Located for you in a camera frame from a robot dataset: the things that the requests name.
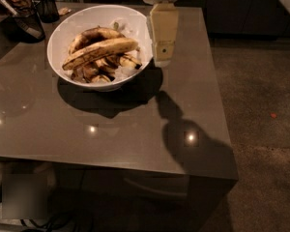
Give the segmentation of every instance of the gray table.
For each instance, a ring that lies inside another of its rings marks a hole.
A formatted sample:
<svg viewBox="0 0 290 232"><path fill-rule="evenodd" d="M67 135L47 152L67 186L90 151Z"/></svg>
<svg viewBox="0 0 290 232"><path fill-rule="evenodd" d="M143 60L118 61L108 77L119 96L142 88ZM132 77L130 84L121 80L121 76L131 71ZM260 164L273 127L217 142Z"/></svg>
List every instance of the gray table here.
<svg viewBox="0 0 290 232"><path fill-rule="evenodd" d="M67 5L93 6L58 6ZM209 214L238 175L202 11L179 11L172 63L151 65L115 93L58 79L45 51L60 22L43 25L45 41L10 51L0 60L0 157L188 175L183 217Z"/></svg>

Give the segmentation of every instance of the floor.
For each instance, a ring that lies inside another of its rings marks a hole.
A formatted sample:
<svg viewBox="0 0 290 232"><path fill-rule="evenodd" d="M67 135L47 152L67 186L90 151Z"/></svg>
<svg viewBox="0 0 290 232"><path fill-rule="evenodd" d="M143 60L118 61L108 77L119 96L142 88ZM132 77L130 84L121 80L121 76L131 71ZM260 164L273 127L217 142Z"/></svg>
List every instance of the floor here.
<svg viewBox="0 0 290 232"><path fill-rule="evenodd" d="M200 231L290 232L290 40L211 39L211 47L240 181ZM80 179L81 172L73 174L70 180ZM147 216L175 207L79 195L76 189L57 191L53 198L54 210L77 204L92 211L89 204L94 203L100 211L95 220L105 231L115 225L128 231L142 226L136 210Z"/></svg>

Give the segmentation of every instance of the white object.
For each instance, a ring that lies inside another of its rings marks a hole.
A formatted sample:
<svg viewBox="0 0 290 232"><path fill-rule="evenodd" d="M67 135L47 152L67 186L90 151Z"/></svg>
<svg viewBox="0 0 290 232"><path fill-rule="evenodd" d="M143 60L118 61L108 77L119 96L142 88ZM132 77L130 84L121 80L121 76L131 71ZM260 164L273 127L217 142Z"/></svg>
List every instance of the white object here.
<svg viewBox="0 0 290 232"><path fill-rule="evenodd" d="M175 48L179 13L173 3L177 0L143 1L154 5L148 25L153 39L154 61L157 67L165 67L171 62Z"/></svg>
<svg viewBox="0 0 290 232"><path fill-rule="evenodd" d="M62 65L68 56L68 48L74 37L89 28L112 27L116 18L127 23L130 30L125 31L126 37L138 41L140 51L137 53L134 51L133 54L142 62L140 70L129 77L118 78L109 83L81 83L71 80L72 71L64 71ZM47 46L49 64L60 77L83 88L102 92L119 89L141 73L153 57L152 40L146 21L144 14L124 6L101 5L82 10L65 19L52 33Z"/></svg>

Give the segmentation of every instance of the black cup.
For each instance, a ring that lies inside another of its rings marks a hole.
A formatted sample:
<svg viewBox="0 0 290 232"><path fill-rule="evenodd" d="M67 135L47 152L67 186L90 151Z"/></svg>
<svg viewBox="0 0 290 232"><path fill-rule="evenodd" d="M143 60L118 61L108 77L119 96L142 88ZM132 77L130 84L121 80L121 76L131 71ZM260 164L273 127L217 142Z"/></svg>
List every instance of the black cup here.
<svg viewBox="0 0 290 232"><path fill-rule="evenodd" d="M45 23L55 22L59 19L59 14L55 0L37 0L36 9L40 20Z"/></svg>

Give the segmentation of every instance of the brown concrete floor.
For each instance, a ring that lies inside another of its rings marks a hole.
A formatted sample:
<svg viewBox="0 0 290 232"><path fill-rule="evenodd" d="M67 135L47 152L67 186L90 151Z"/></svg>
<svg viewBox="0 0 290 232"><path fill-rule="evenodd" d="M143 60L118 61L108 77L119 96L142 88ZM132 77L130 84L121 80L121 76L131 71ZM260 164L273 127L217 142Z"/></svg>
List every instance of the brown concrete floor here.
<svg viewBox="0 0 290 232"><path fill-rule="evenodd" d="M211 46L240 181L201 231L290 232L290 40Z"/></svg>

